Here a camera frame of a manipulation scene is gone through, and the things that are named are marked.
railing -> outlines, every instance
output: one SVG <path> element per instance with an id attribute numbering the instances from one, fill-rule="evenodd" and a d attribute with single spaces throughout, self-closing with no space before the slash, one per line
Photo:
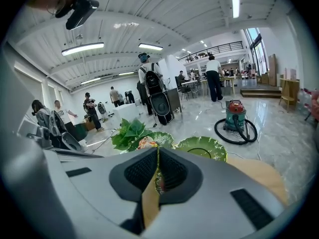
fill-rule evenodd
<path id="1" fill-rule="evenodd" d="M 180 58 L 179 62 L 182 64 L 186 64 L 186 63 L 192 62 L 192 61 L 199 59 L 199 58 L 209 57 L 210 55 L 216 55 L 216 54 L 222 53 L 222 52 L 241 50 L 241 49 L 243 49 L 242 41 L 226 43 L 223 45 L 218 45 L 215 47 L 211 47 L 208 49 L 204 49 L 204 50 L 189 54 L 185 57 Z"/>

man in black pants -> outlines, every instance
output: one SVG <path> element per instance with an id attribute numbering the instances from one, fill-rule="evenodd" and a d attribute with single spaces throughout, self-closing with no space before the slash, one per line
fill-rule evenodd
<path id="1" fill-rule="evenodd" d="M 99 122 L 98 115 L 96 114 L 94 99 L 90 99 L 90 93 L 85 93 L 85 100 L 83 106 L 86 108 L 87 114 L 91 117 L 93 120 L 93 123 L 95 125 L 95 129 L 98 132 L 104 131 L 104 128 L 102 128 L 101 123 Z"/>
<path id="2" fill-rule="evenodd" d="M 209 61 L 206 65 L 206 75 L 207 81 L 210 89 L 210 97 L 213 102 L 218 100 L 222 100 L 223 96 L 221 95 L 221 88 L 219 82 L 219 74 L 223 75 L 223 71 L 221 70 L 219 61 L 215 60 L 215 57 L 211 55 L 209 57 Z"/>

cable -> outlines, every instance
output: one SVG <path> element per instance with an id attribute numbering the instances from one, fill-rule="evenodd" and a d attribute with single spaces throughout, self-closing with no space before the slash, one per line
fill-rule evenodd
<path id="1" fill-rule="evenodd" d="M 217 100 L 217 101 L 220 103 L 220 105 L 221 105 L 221 107 L 222 107 L 223 109 L 226 109 L 226 108 L 223 107 L 223 103 L 222 103 L 222 102 L 220 102 L 219 100 Z"/>
<path id="2" fill-rule="evenodd" d="M 108 138 L 106 138 L 105 141 L 102 142 L 99 147 L 97 147 L 96 149 L 94 149 L 94 150 L 92 151 L 92 154 L 94 153 L 94 151 L 96 151 L 98 148 L 100 148 L 108 139 L 110 139 L 110 138 L 112 137 L 112 135 L 113 135 L 114 132 L 115 132 L 115 131 L 113 131 L 112 134 L 111 134 Z"/>
<path id="3" fill-rule="evenodd" d="M 193 149 L 188 150 L 187 152 L 190 152 L 191 150 L 194 150 L 194 149 L 201 149 L 201 150 L 206 151 L 208 153 L 209 157 L 211 158 L 210 153 L 207 150 L 203 149 L 203 148 L 193 148 Z"/>

fluorescent light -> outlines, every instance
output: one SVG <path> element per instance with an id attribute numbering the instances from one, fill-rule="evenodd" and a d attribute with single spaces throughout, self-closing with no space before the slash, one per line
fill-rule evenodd
<path id="1" fill-rule="evenodd" d="M 238 18 L 240 0 L 232 0 L 232 3 L 233 3 L 233 18 Z"/>
<path id="2" fill-rule="evenodd" d="M 87 84 L 87 83 L 90 83 L 90 82 L 95 82 L 95 81 L 98 81 L 100 80 L 101 78 L 95 78 L 93 80 L 89 80 L 89 81 L 86 81 L 86 82 L 81 82 L 81 84 Z"/>
<path id="3" fill-rule="evenodd" d="M 126 75 L 126 74 L 133 74 L 134 72 L 129 72 L 129 73 L 122 73 L 122 74 L 119 74 L 119 75 Z"/>
<path id="4" fill-rule="evenodd" d="M 151 45 L 151 44 L 145 44 L 145 43 L 140 43 L 139 48 L 152 49 L 152 50 L 163 50 L 163 47 Z"/>
<path id="5" fill-rule="evenodd" d="M 76 46 L 70 49 L 62 50 L 62 55 L 67 56 L 76 52 L 84 51 L 84 50 L 91 50 L 91 49 L 99 49 L 104 47 L 104 42 L 97 42 L 91 44 L 83 44 L 80 46 Z"/>

white t-shirt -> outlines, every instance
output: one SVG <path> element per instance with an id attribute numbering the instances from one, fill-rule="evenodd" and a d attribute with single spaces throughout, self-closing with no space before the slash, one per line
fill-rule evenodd
<path id="1" fill-rule="evenodd" d="M 68 115 L 68 110 L 64 109 L 62 106 L 60 107 L 60 109 L 58 109 L 57 107 L 55 108 L 55 111 L 58 113 L 58 115 L 60 116 L 60 118 L 62 119 L 64 124 L 67 124 L 69 122 L 71 122 L 69 115 Z"/>
<path id="2" fill-rule="evenodd" d="M 151 71 L 152 63 L 143 64 L 141 67 L 143 67 L 146 72 Z M 156 74 L 160 73 L 160 67 L 157 64 L 154 64 L 154 72 Z M 139 69 L 139 78 L 140 78 L 140 82 L 144 83 L 145 73 L 140 69 Z"/>
<path id="3" fill-rule="evenodd" d="M 218 67 L 220 67 L 220 63 L 218 60 L 209 60 L 206 64 L 206 72 L 208 71 L 218 72 Z"/>

